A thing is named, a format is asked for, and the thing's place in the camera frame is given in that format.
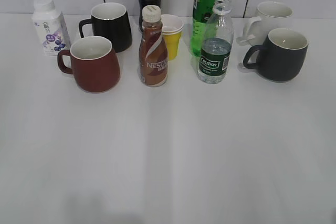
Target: dark liquid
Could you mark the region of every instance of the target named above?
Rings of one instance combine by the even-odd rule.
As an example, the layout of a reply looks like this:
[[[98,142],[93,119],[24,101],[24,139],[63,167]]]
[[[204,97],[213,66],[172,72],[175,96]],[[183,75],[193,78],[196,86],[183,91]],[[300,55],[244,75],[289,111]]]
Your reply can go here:
[[[139,6],[140,6],[140,16],[139,16],[139,28],[140,31],[143,31],[142,29],[142,9],[145,6],[148,5],[156,5],[161,8],[161,0],[139,0]]]

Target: white bottle cap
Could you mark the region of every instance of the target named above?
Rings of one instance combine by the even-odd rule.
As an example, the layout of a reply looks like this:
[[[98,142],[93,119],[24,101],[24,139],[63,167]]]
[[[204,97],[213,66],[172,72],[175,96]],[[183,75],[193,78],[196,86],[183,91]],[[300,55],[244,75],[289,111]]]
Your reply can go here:
[[[37,12],[47,12],[55,9],[53,0],[34,0],[34,8]]]
[[[149,23],[159,22],[161,20],[161,9],[156,5],[148,5],[142,9],[143,20]]]

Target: mug rim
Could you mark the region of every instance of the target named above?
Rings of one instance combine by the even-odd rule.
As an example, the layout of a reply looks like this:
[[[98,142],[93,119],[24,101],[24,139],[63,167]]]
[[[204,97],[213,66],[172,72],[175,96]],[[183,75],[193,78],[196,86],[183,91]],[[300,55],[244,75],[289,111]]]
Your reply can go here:
[[[262,4],[266,4],[266,3],[273,3],[273,4],[276,3],[276,4],[283,5],[284,7],[289,8],[291,13],[290,13],[290,15],[285,16],[285,17],[279,17],[279,16],[268,15],[268,14],[266,14],[265,12],[262,12],[262,11],[260,10],[260,6],[261,6]],[[261,3],[258,4],[258,6],[257,6],[257,10],[258,10],[260,13],[262,13],[263,15],[265,15],[265,16],[267,16],[267,17],[271,17],[271,18],[289,18],[289,17],[293,16],[293,9],[290,8],[290,6],[284,4],[283,2],[278,2],[278,1],[264,1],[264,2],[261,2]]]
[[[93,14],[93,11],[96,9],[96,8],[99,8],[99,7],[102,7],[102,6],[111,6],[111,5],[114,5],[114,6],[120,6],[123,8],[123,14],[122,15],[117,15],[117,17],[114,17],[114,18],[99,18],[97,17],[97,15],[94,15]],[[106,2],[106,3],[101,3],[101,4],[98,4],[98,5],[95,5],[92,9],[91,9],[91,16],[96,18],[96,19],[99,19],[99,20],[115,20],[117,18],[120,18],[122,16],[124,16],[125,14],[127,13],[127,8],[126,6],[124,6],[123,4],[120,4],[120,3],[116,3],[116,2]]]
[[[276,33],[277,31],[280,31],[280,30],[290,31],[290,32],[292,32],[292,33],[295,33],[295,34],[301,36],[301,37],[304,38],[304,40],[306,41],[305,45],[304,45],[303,47],[300,47],[300,48],[288,48],[288,47],[284,47],[284,46],[282,46],[282,45],[279,45],[279,44],[275,43],[275,41],[273,41],[273,40],[271,39],[271,36],[272,36],[273,33]],[[305,35],[303,35],[302,33],[299,33],[298,31],[289,29],[289,28],[275,28],[275,29],[273,29],[272,31],[270,31],[270,32],[268,33],[267,38],[268,38],[268,39],[269,39],[275,46],[277,46],[277,47],[281,47],[281,48],[283,48],[283,49],[287,49],[287,50],[301,50],[301,49],[306,48],[306,47],[309,46],[308,39],[305,37]]]
[[[100,39],[100,40],[104,40],[104,41],[108,42],[109,45],[110,45],[110,47],[109,47],[109,51],[106,52],[104,55],[99,56],[99,57],[97,57],[97,58],[93,58],[93,59],[83,59],[83,58],[79,58],[79,57],[75,56],[75,55],[72,53],[73,48],[74,48],[74,46],[76,46],[76,44],[78,44],[78,43],[82,43],[84,40],[92,40],[93,38]],[[113,49],[113,46],[112,46],[112,42],[111,42],[110,40],[108,40],[108,39],[106,39],[106,38],[104,38],[104,37],[102,37],[102,36],[88,36],[88,37],[80,38],[80,39],[77,40],[75,43],[73,43],[73,44],[71,45],[71,47],[70,47],[70,54],[71,54],[71,56],[73,56],[74,58],[76,58],[76,59],[78,59],[78,60],[83,60],[83,61],[93,61],[93,60],[98,60],[98,59],[101,59],[101,58],[105,57],[106,55],[108,55],[108,54],[112,51],[112,49]]]

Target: yellow paper cup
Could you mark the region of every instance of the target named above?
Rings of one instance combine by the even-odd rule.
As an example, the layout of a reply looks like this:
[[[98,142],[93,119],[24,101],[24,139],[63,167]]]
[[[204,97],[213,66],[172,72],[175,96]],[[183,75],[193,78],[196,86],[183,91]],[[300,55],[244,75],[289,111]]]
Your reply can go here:
[[[177,56],[184,24],[179,17],[170,14],[161,15],[161,21],[163,24],[162,34],[167,45],[169,60],[173,60]]]

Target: mug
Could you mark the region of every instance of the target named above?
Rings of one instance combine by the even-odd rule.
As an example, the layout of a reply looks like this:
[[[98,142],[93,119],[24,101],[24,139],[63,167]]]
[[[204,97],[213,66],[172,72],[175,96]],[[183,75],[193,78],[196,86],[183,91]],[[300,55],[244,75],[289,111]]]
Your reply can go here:
[[[70,56],[71,67],[63,62],[63,55]],[[72,74],[78,86],[89,92],[103,92],[114,87],[120,78],[119,63],[112,43],[100,36],[77,40],[70,50],[57,56],[59,69]]]
[[[119,3],[103,3],[91,10],[91,18],[79,22],[79,34],[84,38],[83,26],[92,24],[93,34],[109,39],[116,52],[132,45],[132,33],[127,9]]]
[[[304,35],[288,28],[277,28],[269,32],[264,44],[249,49],[243,64],[245,68],[257,69],[267,79],[289,81],[299,74],[307,49],[308,40]],[[248,63],[257,51],[257,61]]]
[[[245,24],[243,36],[237,39],[240,45],[250,43],[252,46],[264,42],[268,33],[281,27],[291,27],[292,9],[280,2],[262,2],[258,5],[256,17],[250,18]]]

